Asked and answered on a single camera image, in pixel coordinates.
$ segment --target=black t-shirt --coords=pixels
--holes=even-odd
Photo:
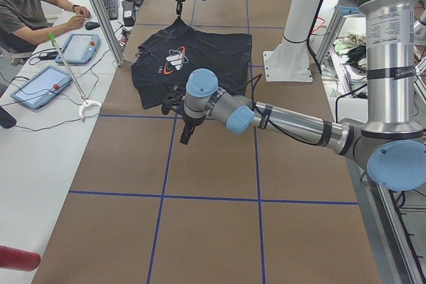
[[[225,90],[245,94],[251,35],[203,33],[177,18],[138,49],[139,58],[131,67],[132,81],[145,109],[162,104],[176,83],[186,83],[199,68],[213,71]]]

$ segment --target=red cylinder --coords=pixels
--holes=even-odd
[[[32,271],[39,266],[40,259],[38,253],[0,245],[0,268]]]

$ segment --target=tablet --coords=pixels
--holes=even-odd
[[[38,109],[56,97],[71,81],[73,79],[67,72],[47,66],[21,88],[12,92],[11,97],[27,108]]]
[[[68,63],[74,65],[85,65],[95,55],[99,46],[98,35],[88,35],[86,33],[73,33],[68,36],[62,46],[62,54]],[[63,63],[62,58],[57,55],[56,63]]]

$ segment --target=t-shirt logo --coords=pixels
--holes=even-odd
[[[170,49],[168,51],[168,56],[166,57],[166,64],[164,65],[164,67],[160,66],[160,68],[158,68],[158,73],[168,75],[175,70],[179,71],[180,69],[182,69],[184,64],[188,62],[189,60],[185,55],[184,46],[181,46],[176,50]]]

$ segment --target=green handle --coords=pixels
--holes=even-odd
[[[52,41],[52,43],[54,43],[56,41],[55,36],[52,33],[48,33],[47,36]]]

